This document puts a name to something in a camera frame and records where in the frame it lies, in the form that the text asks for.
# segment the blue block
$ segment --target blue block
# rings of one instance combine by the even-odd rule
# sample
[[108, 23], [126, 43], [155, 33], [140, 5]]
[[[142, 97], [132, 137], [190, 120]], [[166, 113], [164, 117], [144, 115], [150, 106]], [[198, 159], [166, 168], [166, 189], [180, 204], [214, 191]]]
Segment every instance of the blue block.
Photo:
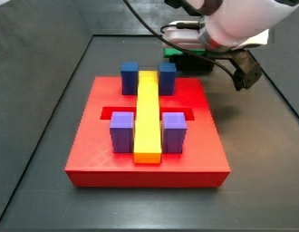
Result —
[[135, 114], [115, 112], [111, 117], [111, 139], [115, 153], [134, 153]]
[[183, 112], [163, 114], [163, 153], [183, 153], [188, 125]]
[[123, 63], [122, 75], [123, 75], [123, 95], [136, 95], [138, 83], [139, 83], [139, 64]]
[[160, 96], [172, 96], [175, 94], [175, 78], [175, 63], [162, 63], [159, 70]]

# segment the yellow bar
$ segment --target yellow bar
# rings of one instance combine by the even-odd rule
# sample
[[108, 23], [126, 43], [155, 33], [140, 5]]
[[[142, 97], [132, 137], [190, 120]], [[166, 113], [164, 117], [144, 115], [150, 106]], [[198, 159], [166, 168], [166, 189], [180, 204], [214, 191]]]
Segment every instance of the yellow bar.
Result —
[[139, 72], [136, 100], [135, 163], [162, 163], [159, 77], [155, 71]]

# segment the red base block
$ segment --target red base block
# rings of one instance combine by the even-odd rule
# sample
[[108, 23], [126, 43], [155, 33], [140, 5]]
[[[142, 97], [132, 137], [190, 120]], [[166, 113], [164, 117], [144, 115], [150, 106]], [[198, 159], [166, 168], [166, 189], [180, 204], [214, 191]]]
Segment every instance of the red base block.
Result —
[[160, 98], [162, 111], [188, 119], [183, 154], [163, 154], [162, 164], [135, 164], [134, 154], [114, 154], [111, 112], [136, 111], [136, 96], [123, 96], [118, 77], [98, 77], [66, 167], [76, 187], [201, 188], [222, 186], [230, 166], [202, 83], [178, 78], [175, 96]]

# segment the gray table surface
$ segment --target gray table surface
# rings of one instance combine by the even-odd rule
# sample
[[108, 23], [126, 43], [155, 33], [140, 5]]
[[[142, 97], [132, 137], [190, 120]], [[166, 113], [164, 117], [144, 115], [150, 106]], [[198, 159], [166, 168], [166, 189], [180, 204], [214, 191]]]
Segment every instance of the gray table surface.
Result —
[[127, 61], [156, 70], [160, 42], [150, 37], [94, 39], [0, 231], [299, 228], [299, 120], [267, 77], [250, 91], [237, 92], [218, 68], [201, 79], [233, 168], [225, 186], [74, 187], [64, 166], [92, 82], [96, 76], [120, 75]]

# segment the purple block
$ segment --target purple block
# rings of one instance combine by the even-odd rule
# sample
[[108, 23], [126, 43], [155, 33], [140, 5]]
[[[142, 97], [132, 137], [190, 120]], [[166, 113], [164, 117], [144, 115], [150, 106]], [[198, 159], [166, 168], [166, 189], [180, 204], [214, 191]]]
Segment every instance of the purple block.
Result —
[[115, 153], [134, 153], [135, 114], [115, 112], [111, 117], [111, 138]]
[[188, 125], [183, 112], [163, 114], [163, 153], [183, 153]]

